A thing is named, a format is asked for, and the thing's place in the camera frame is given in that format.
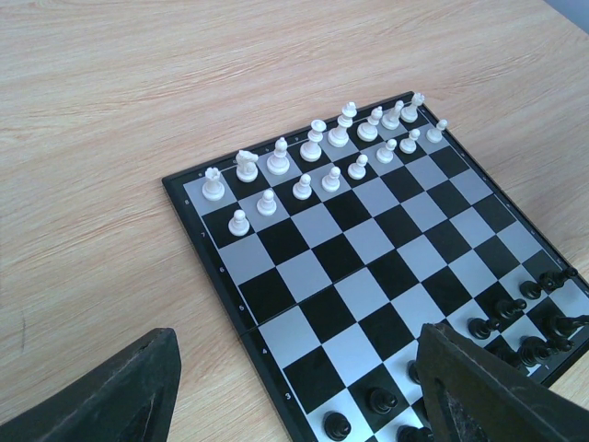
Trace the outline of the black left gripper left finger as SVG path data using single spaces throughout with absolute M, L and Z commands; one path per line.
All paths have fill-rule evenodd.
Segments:
M 156 328 L 1 425 L 3 441 L 166 441 L 181 373 L 171 328 Z

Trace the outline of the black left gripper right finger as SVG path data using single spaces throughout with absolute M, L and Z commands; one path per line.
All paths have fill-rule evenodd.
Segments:
M 588 411 L 450 327 L 422 326 L 416 367 L 435 441 L 586 441 Z

